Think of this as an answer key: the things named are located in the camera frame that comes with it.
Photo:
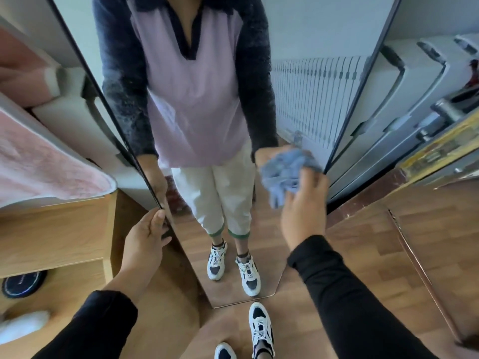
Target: person's right hand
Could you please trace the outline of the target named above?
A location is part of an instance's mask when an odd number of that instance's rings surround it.
[[[312,235],[326,234],[326,198],[329,181],[326,175],[302,168],[299,192],[286,192],[281,213],[281,231],[293,251]]]
[[[142,155],[137,157],[141,169],[145,173],[153,192],[160,202],[165,200],[168,182],[158,167],[158,161],[154,155]]]

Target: person's left hand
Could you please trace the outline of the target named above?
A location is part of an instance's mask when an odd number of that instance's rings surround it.
[[[271,160],[273,157],[275,157],[279,153],[291,150],[292,148],[293,146],[291,145],[260,148],[254,154],[254,159],[256,160],[256,166],[258,168],[261,168],[264,164],[266,164],[269,160]]]
[[[120,272],[135,271],[150,278],[153,276],[163,258],[163,247],[171,241],[171,237],[161,239],[166,231],[164,220],[165,211],[154,208],[130,230],[124,242]]]

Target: hand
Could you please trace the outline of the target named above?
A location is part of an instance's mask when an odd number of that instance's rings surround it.
[[[273,157],[278,155],[281,152],[291,150],[293,147],[291,145],[285,145],[281,147],[263,147],[258,149],[254,153],[254,159],[256,160],[256,166],[261,168]]]
[[[326,234],[328,187],[326,175],[302,168],[298,193],[286,192],[281,231],[291,251],[312,235]]]
[[[153,192],[160,202],[166,198],[166,191],[168,190],[168,182],[163,175],[161,169],[158,167],[158,161],[154,155],[141,155],[137,157],[141,169],[145,173],[148,182],[153,188]]]
[[[135,271],[148,276],[148,281],[152,278],[163,258],[163,247],[171,241],[171,237],[161,239],[166,231],[164,220],[165,211],[154,208],[130,230],[124,242],[120,272]]]

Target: mirror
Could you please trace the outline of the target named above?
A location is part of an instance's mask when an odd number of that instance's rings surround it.
[[[212,306],[273,295],[264,148],[328,168],[399,0],[49,1]]]

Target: black round object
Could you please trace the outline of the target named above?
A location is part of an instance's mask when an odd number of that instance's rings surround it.
[[[20,299],[32,295],[45,281],[46,271],[26,273],[3,279],[2,293],[9,299]]]

